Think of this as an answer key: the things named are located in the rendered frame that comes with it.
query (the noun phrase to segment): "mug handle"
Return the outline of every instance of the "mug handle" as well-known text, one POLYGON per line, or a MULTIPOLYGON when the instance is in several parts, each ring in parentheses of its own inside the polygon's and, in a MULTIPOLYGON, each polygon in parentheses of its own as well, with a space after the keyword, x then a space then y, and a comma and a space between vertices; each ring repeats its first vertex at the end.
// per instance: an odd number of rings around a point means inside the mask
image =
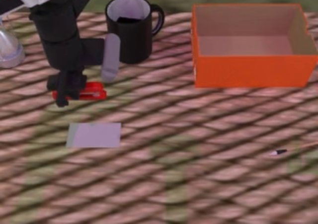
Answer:
POLYGON ((153 12, 157 12, 158 13, 158 22, 157 22, 157 24, 155 25, 155 27, 152 30, 152 34, 153 34, 153 36, 155 36, 156 34, 159 33, 159 31, 163 27, 163 24, 164 24, 164 11, 159 5, 156 5, 156 4, 151 4, 150 5, 150 10, 151 10, 151 13, 153 13, 153 12))

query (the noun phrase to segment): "mug rim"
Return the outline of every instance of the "mug rim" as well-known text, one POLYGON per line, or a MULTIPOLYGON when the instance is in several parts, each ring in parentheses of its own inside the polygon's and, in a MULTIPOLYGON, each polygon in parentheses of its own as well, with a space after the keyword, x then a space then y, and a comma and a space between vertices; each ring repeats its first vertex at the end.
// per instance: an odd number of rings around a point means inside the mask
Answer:
MULTIPOLYGON (((117 21, 115 21, 115 20, 113 20, 112 18, 110 18, 109 15, 108 15, 108 13, 107 13, 107 9, 108 9, 109 5, 110 5, 112 2, 114 2, 114 1, 115 1, 115 0, 111 0, 110 2, 107 3, 107 5, 106 5, 106 7, 105 7, 105 16, 106 16, 106 19, 107 19, 107 20, 111 20, 111 21, 113 21, 113 22, 115 22, 115 23, 118 23, 117 21)), ((144 19, 142 19, 141 21, 138 21, 137 23, 133 23, 133 24, 125 24, 125 23, 118 23, 118 24, 123 25, 123 26, 131 26, 131 25, 136 25, 136 24, 139 24, 139 23, 142 23, 143 21, 145 21, 145 20, 151 15, 151 4, 149 3, 148 0, 143 0, 143 1, 145 1, 145 2, 148 4, 149 9, 150 9, 149 14, 148 14, 144 19)))

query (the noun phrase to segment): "mug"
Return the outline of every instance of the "mug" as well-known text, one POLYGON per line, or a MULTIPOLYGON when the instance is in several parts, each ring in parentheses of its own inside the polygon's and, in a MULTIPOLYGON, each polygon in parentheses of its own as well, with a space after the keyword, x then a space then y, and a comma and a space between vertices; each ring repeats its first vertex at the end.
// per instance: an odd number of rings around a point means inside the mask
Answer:
POLYGON ((153 50, 153 36, 164 24, 164 11, 147 0, 111 0, 105 8, 109 33, 120 38, 120 62, 138 64, 153 50), (159 15, 153 28, 152 13, 159 15))

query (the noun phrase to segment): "transparent container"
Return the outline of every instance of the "transparent container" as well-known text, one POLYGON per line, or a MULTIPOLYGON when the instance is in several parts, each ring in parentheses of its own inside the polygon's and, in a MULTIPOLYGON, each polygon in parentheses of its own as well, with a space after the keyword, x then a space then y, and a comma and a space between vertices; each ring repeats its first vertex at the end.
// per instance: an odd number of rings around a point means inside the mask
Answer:
POLYGON ((24 49, 17 37, 8 32, 0 18, 0 68, 10 69, 23 63, 25 59, 24 49))

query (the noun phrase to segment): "red object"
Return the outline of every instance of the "red object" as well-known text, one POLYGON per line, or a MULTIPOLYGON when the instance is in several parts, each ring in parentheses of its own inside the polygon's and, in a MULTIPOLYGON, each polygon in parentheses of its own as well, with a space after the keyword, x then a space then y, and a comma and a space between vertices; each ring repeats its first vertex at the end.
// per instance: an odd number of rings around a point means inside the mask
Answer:
MULTIPOLYGON (((57 92, 52 92, 53 99, 56 100, 57 92)), ((84 90, 80 91, 80 100, 104 100, 106 98, 106 91, 104 86, 100 82, 87 82, 84 90)))

